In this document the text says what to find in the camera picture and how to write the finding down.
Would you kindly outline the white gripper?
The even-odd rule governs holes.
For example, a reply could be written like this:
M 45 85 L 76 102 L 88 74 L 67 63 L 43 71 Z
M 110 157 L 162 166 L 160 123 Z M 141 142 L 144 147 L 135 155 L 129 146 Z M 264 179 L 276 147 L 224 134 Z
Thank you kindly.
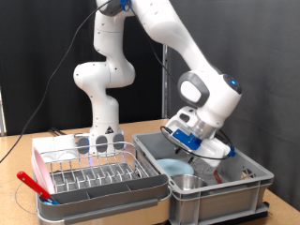
M 200 147 L 195 151 L 195 154 L 201 157 L 211 167 L 216 168 L 230 151 L 231 148 L 229 145 L 215 138 L 203 140 Z

